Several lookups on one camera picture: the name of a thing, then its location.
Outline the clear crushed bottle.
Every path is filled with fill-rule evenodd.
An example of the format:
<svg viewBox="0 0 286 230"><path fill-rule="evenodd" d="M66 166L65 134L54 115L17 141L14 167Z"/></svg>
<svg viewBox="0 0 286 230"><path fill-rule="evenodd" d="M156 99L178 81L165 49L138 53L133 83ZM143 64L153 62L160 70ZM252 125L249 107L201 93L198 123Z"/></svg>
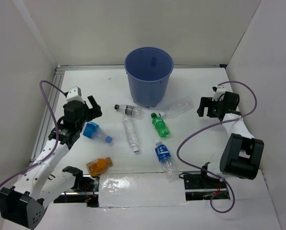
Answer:
<svg viewBox="0 0 286 230"><path fill-rule="evenodd" d="M158 115L161 118L174 118L193 108L193 101L190 97L181 98L166 105Z"/></svg>

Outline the blue cap wide bottle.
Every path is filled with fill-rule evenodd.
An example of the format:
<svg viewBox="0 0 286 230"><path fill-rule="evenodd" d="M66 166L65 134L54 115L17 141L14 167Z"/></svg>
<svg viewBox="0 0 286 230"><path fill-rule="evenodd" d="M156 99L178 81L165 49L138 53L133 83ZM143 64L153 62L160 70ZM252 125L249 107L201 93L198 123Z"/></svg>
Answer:
<svg viewBox="0 0 286 230"><path fill-rule="evenodd" d="M91 121L84 124L81 134L89 139L94 139L107 144L112 143L113 140L113 138L107 135L98 124Z"/></svg>

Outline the clear bottle white cap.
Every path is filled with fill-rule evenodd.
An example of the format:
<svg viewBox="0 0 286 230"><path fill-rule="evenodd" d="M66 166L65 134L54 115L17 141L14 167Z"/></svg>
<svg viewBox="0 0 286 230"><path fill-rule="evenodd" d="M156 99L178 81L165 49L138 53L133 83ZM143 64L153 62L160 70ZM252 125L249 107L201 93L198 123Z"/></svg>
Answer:
<svg viewBox="0 0 286 230"><path fill-rule="evenodd" d="M139 140L137 137L135 123L131 116L125 115L122 118L122 124L126 134L127 142L135 154L139 153Z"/></svg>

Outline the clear bottle black cap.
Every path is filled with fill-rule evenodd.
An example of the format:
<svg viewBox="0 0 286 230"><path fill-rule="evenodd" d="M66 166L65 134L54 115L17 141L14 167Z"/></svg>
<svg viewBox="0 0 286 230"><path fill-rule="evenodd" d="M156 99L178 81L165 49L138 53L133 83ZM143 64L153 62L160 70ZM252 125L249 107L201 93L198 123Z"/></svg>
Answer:
<svg viewBox="0 0 286 230"><path fill-rule="evenodd" d="M133 118L141 118L142 108L139 106L133 106L128 104L116 104L114 106L114 109L123 115L128 115Z"/></svg>

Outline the green soda bottle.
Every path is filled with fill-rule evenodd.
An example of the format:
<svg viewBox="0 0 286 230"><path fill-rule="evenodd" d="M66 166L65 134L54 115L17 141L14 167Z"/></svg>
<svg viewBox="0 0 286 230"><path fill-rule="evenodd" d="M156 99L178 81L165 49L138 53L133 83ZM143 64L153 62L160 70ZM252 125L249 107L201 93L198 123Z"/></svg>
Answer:
<svg viewBox="0 0 286 230"><path fill-rule="evenodd" d="M156 113L151 113L152 124L158 135L162 138L167 138L170 135L169 128L166 126L164 120L157 116Z"/></svg>

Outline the blue label water bottle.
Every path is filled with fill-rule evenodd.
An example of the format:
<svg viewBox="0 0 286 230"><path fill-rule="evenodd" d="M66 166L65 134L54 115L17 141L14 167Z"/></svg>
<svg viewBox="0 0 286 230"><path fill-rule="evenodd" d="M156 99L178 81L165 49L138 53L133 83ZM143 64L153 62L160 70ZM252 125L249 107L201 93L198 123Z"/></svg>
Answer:
<svg viewBox="0 0 286 230"><path fill-rule="evenodd" d="M160 140L155 140L155 153L166 174L167 179L173 182L178 179L178 172L166 145Z"/></svg>

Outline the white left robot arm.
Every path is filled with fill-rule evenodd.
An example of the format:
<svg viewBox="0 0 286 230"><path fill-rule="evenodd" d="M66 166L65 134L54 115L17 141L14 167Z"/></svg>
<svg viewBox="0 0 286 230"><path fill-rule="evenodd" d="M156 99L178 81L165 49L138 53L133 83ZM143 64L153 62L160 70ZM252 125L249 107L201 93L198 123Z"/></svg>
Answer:
<svg viewBox="0 0 286 230"><path fill-rule="evenodd" d="M90 179L83 176L83 171L66 166L54 178L50 175L57 164L70 151L79 139L86 122L101 117L101 107L93 96L85 101L71 100L64 106L64 115L58 120L57 127L48 137L36 165L24 170L23 176L11 187L0 189L0 214L3 219L35 229L43 218L47 207L63 192L73 190L82 192Z"/></svg>

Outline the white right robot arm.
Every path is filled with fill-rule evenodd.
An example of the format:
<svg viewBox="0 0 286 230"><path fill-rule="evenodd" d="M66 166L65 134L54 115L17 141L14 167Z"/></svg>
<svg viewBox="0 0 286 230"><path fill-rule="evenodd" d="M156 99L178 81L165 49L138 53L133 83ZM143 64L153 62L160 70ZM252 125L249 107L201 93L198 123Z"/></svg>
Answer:
<svg viewBox="0 0 286 230"><path fill-rule="evenodd" d="M204 188L211 187L216 180L215 175L222 178L237 177L255 179L264 148L264 142L256 139L246 128L241 113L237 111L239 95L223 91L214 97L202 97L197 110L199 117L207 108L207 116L218 118L223 124L229 139L219 162L207 162L199 176L199 183Z"/></svg>

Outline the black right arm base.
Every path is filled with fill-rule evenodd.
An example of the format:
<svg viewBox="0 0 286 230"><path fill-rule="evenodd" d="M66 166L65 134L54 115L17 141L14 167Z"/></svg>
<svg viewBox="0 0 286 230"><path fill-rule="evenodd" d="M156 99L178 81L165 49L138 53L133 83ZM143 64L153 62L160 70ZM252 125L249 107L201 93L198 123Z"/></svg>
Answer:
<svg viewBox="0 0 286 230"><path fill-rule="evenodd" d="M219 179L189 172L180 173L179 178L184 182L186 201L210 200L216 194L215 199L230 199L225 182Z"/></svg>

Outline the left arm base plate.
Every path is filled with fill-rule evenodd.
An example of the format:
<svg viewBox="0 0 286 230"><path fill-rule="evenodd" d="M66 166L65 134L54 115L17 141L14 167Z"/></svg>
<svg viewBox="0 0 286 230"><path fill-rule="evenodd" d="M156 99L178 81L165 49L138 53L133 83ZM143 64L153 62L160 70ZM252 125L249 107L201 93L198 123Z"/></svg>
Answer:
<svg viewBox="0 0 286 230"><path fill-rule="evenodd" d="M69 189L61 193L54 201L54 204L85 204L87 207L99 207L99 179L83 175L83 182L78 189Z"/></svg>

